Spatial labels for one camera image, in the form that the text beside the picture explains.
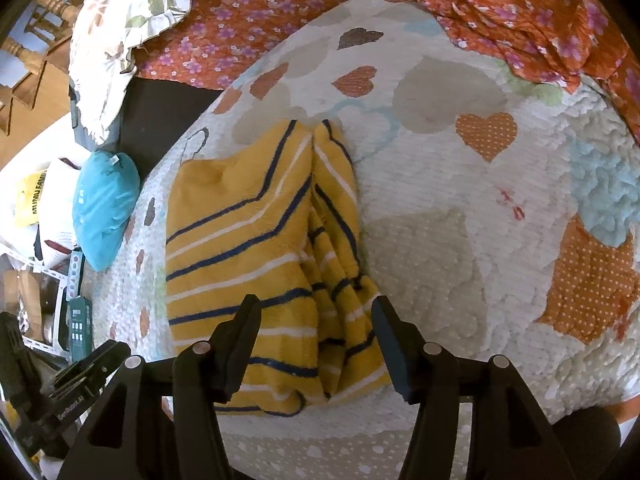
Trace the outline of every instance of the wooden baluster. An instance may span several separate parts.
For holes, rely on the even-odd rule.
[[[40,6],[43,6],[49,12],[52,12],[59,18],[62,18],[69,25],[73,27],[76,19],[78,18],[78,12],[80,9],[73,5],[66,3],[63,0],[35,0]]]
[[[29,50],[12,38],[7,38],[2,44],[2,50],[7,51],[14,57],[17,57],[24,67],[32,74],[38,75],[44,62],[44,58],[41,54]]]

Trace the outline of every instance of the orange floral fabric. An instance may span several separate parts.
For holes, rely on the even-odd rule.
[[[346,0],[192,0],[136,54],[140,76],[224,89],[262,54]]]
[[[417,1],[454,44],[503,59],[521,78],[569,92],[581,73],[596,78],[639,142],[640,66],[598,0]]]

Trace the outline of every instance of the crumpled orange blanket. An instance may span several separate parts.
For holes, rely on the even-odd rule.
[[[581,73],[597,79],[640,143],[640,66],[598,0],[417,1],[454,44],[503,59],[521,78],[569,92]]]

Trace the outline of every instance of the bed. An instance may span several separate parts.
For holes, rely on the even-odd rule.
[[[174,355],[164,240],[178,168],[238,152],[281,118],[342,125],[367,269],[426,340],[507,355],[553,422],[640,393],[640,160],[628,127],[588,76],[573,94],[516,78],[409,2],[325,13],[188,129],[146,180],[114,264],[86,273],[96,345]],[[382,479],[397,476],[416,413],[385,388],[293,418],[219,420],[232,466],[254,478]],[[452,478],[468,451],[464,407],[459,430]]]

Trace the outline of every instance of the white floral pillow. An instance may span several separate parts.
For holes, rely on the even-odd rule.
[[[136,73],[132,50],[173,27],[191,0],[86,0],[71,40],[69,76],[82,126],[100,145]]]

